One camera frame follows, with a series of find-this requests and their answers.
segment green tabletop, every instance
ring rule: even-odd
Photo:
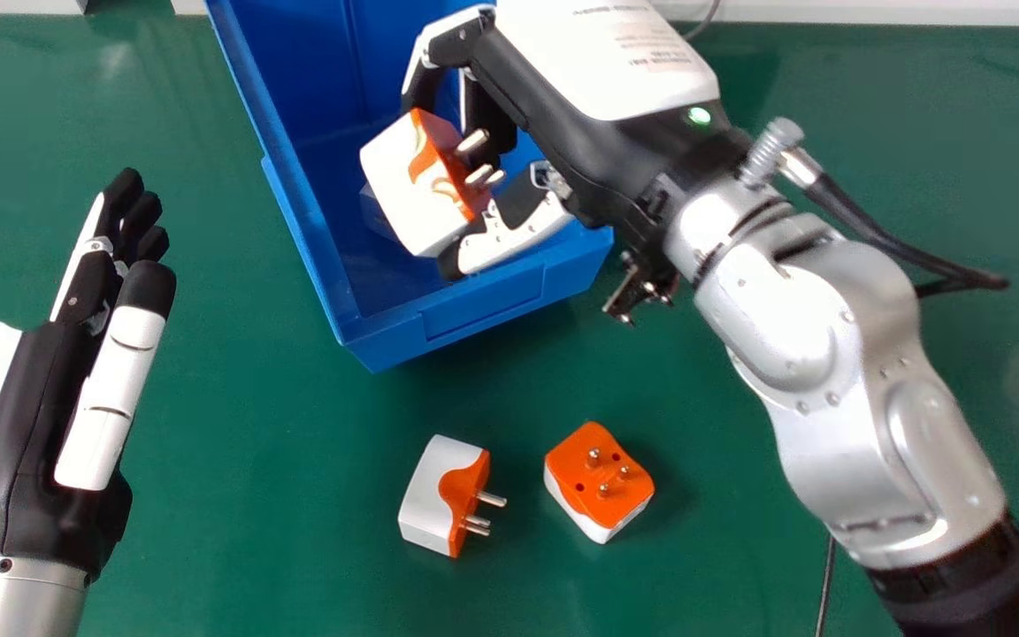
[[[180,281],[83,634],[810,633],[823,528],[688,301],[615,324],[609,262],[579,299],[368,374],[332,338],[210,24],[96,6],[0,16],[0,319],[45,318],[124,165],[164,202]],[[1019,30],[715,24],[697,45],[745,128],[793,117],[889,228],[1014,279],[931,299],[923,338],[1019,516]],[[658,485],[606,546],[541,484],[586,419]],[[458,561],[395,521],[436,432],[489,448],[509,499]],[[847,558],[833,608],[830,634],[895,632]]]

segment cable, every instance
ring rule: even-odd
[[[836,570],[836,539],[827,534],[827,553],[824,556],[824,581],[820,585],[820,609],[816,612],[814,637],[823,637],[824,621],[828,619],[828,600],[833,596],[833,572]]]
[[[891,234],[850,198],[827,174],[821,174],[804,191],[806,197],[838,221],[860,234],[867,243],[901,261],[917,265],[943,279],[915,287],[919,298],[971,289],[1003,290],[1009,280],[991,271],[958,265],[945,258],[916,249]]]
[[[699,25],[696,25],[696,28],[692,29],[691,31],[684,33],[683,40],[687,40],[688,42],[690,42],[692,37],[697,37],[699,36],[699,34],[705,31],[708,28],[708,25],[710,25],[710,23],[714,21],[714,13],[718,12],[719,5],[720,5],[720,0],[713,0],[710,3],[710,10],[707,11],[707,14],[702,18],[702,21],[700,21]]]

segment blue bin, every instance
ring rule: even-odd
[[[609,229],[571,223],[532,251],[449,285],[432,259],[412,257],[365,223],[360,146],[397,116],[422,25],[470,4],[207,0],[262,142],[262,168],[332,333],[372,372],[587,289],[611,246]],[[522,137],[505,168],[514,174],[540,157]]]

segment plug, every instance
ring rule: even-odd
[[[412,109],[360,149],[360,165],[396,238],[416,257],[438,257],[468,225],[481,221],[490,187],[505,177],[469,158],[489,141],[466,140],[435,113]]]
[[[490,521],[474,515],[479,502],[502,508],[505,497],[482,488],[490,475],[490,453],[435,435],[416,466],[399,505],[399,535],[424,548],[458,558],[469,533],[490,535]]]
[[[584,423],[546,455],[545,488],[598,544],[635,520],[654,495],[646,469],[595,422]]]

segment led indicator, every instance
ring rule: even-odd
[[[691,110],[687,111],[687,119],[691,121],[691,124],[707,125],[710,124],[713,116],[702,106],[692,106]]]

